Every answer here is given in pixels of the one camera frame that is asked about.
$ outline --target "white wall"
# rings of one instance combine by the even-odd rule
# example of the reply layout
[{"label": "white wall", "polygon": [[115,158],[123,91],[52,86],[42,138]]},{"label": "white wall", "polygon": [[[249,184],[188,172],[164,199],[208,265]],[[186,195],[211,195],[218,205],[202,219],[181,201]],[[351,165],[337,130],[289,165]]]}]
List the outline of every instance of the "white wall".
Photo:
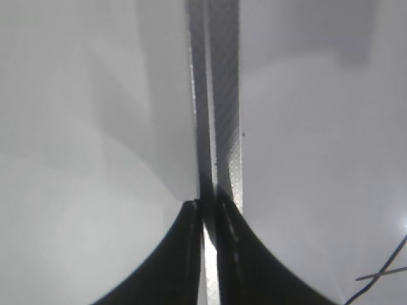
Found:
[{"label": "white wall", "polygon": [[0,304],[88,304],[197,196],[183,1],[0,1]]},{"label": "white wall", "polygon": [[[407,225],[407,2],[242,0],[244,215],[343,304]],[[407,249],[391,268],[407,265]],[[406,304],[407,273],[354,304]]]}]

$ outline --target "black curved edge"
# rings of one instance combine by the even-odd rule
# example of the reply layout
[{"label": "black curved edge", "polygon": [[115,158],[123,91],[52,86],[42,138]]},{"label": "black curved edge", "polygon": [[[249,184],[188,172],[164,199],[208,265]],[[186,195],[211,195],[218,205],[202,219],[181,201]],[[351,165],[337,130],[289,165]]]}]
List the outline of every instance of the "black curved edge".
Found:
[{"label": "black curved edge", "polygon": [[222,305],[334,305],[266,249],[228,196],[219,195],[216,227]]},{"label": "black curved edge", "polygon": [[93,305],[196,305],[201,235],[199,201],[184,202],[154,252]]}]

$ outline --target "white surface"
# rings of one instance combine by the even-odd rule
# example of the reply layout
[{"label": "white surface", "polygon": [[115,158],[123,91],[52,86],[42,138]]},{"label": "white surface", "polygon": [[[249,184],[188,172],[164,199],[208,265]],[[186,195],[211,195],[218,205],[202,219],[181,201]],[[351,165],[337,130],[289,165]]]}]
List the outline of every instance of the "white surface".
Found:
[{"label": "white surface", "polygon": [[184,2],[0,1],[0,304],[89,304],[197,196]]},{"label": "white surface", "polygon": [[[244,215],[343,304],[406,234],[407,2],[242,0]],[[404,249],[390,269],[407,265]],[[355,305],[407,304],[407,273]]]}]

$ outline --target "vertical strip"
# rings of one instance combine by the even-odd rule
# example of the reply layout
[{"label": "vertical strip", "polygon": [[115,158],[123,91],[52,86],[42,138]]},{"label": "vertical strip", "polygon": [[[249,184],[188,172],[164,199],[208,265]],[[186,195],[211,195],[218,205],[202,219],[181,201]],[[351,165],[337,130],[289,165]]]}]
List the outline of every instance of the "vertical strip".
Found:
[{"label": "vertical strip", "polygon": [[203,247],[207,304],[219,305],[217,252],[214,213],[214,185],[217,181],[214,128],[214,105],[210,64],[210,35],[207,0],[188,0],[190,60],[193,91],[200,199],[203,201]]},{"label": "vertical strip", "polygon": [[242,211],[239,0],[208,0],[217,183]]}]

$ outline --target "cable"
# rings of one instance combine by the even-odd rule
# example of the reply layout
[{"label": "cable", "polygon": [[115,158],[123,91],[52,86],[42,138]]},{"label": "cable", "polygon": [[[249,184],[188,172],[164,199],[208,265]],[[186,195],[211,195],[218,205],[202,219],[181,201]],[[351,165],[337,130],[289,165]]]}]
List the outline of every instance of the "cable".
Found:
[{"label": "cable", "polygon": [[370,278],[375,278],[377,276],[383,276],[383,275],[393,275],[394,273],[399,273],[399,272],[404,272],[404,271],[407,271],[407,267],[388,270],[388,271],[385,271],[385,272],[382,272],[382,273],[375,273],[375,274],[369,274],[369,275],[361,276],[360,278],[357,278],[355,281],[368,280]]},{"label": "cable", "polygon": [[393,252],[393,254],[390,256],[390,258],[387,260],[387,262],[384,264],[384,266],[380,269],[378,272],[379,274],[375,276],[370,283],[368,283],[364,288],[362,288],[360,291],[358,291],[353,297],[351,297],[345,305],[349,305],[353,303],[354,300],[356,300],[358,297],[366,293],[381,277],[380,273],[383,273],[386,271],[386,269],[390,266],[390,264],[394,261],[398,253],[401,251],[401,249],[404,247],[404,245],[407,243],[407,235],[403,238],[399,246],[396,248],[396,250]]}]

